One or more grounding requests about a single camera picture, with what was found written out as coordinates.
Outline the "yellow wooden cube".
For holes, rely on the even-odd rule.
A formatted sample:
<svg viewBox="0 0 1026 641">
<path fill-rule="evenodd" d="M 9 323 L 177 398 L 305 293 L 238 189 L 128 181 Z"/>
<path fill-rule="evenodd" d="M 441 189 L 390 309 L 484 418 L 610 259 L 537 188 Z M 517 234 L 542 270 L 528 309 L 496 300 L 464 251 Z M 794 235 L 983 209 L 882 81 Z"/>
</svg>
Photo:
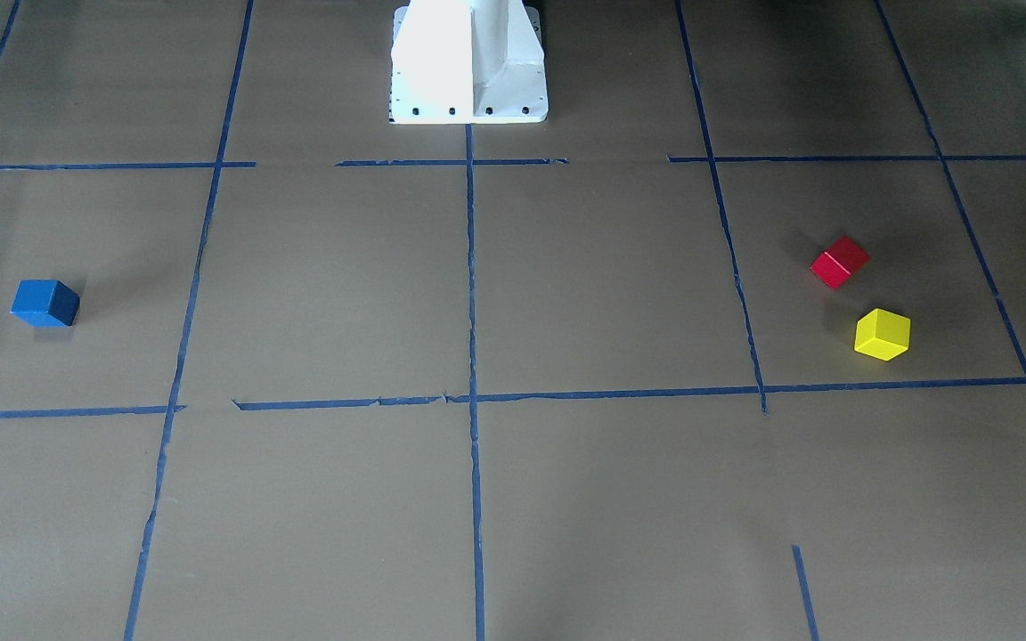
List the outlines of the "yellow wooden cube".
<svg viewBox="0 0 1026 641">
<path fill-rule="evenodd" d="M 876 360 L 891 361 L 908 351 L 909 337 L 909 317 L 875 308 L 856 321 L 852 349 Z"/>
</svg>

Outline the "red wooden cube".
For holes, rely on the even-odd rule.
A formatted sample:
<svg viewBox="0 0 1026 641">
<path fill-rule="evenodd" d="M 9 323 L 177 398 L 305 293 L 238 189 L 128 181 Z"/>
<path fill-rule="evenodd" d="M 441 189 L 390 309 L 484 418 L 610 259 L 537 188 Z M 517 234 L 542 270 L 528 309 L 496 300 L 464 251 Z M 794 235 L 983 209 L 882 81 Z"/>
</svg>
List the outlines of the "red wooden cube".
<svg viewBox="0 0 1026 641">
<path fill-rule="evenodd" d="M 823 250 L 810 265 L 811 272 L 828 288 L 838 289 L 866 266 L 870 255 L 855 239 L 843 235 Z"/>
</svg>

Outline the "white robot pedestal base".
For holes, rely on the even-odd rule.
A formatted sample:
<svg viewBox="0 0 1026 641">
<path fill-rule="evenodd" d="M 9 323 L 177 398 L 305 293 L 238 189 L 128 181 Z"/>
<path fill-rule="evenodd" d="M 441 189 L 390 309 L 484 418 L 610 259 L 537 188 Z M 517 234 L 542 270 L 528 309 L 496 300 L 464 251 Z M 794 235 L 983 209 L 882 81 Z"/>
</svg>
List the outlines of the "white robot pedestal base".
<svg viewBox="0 0 1026 641">
<path fill-rule="evenodd" d="M 394 12 L 388 122 L 512 125 L 549 115 L 539 8 L 411 1 Z"/>
</svg>

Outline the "blue wooden cube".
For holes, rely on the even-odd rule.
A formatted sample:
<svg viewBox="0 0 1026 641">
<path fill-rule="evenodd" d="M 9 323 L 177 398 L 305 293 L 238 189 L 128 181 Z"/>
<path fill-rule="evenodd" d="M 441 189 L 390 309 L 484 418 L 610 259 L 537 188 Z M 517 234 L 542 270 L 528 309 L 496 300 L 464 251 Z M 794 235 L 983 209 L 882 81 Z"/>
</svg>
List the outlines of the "blue wooden cube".
<svg viewBox="0 0 1026 641">
<path fill-rule="evenodd" d="M 60 280 L 21 280 L 11 313 L 34 328 L 66 328 L 78 308 L 80 296 Z"/>
</svg>

